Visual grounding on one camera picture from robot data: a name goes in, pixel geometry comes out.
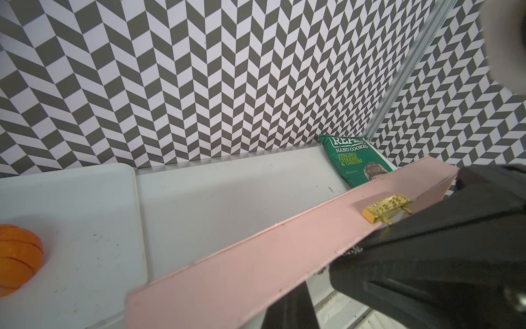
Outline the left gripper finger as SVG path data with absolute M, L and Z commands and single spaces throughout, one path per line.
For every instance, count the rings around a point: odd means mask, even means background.
M 306 282 L 267 308 L 262 329 L 269 328 L 320 329 Z

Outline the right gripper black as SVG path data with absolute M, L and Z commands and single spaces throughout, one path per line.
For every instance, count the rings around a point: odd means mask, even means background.
M 370 234 L 330 282 L 408 328 L 524 328 L 525 167 L 461 168 L 451 196 Z

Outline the pink jewelry box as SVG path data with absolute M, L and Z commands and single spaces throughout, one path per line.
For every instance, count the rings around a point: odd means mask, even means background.
M 238 328 L 375 229 L 362 212 L 396 194 L 415 211 L 437 203 L 457 176 L 426 156 L 189 266 L 134 289 L 126 328 Z

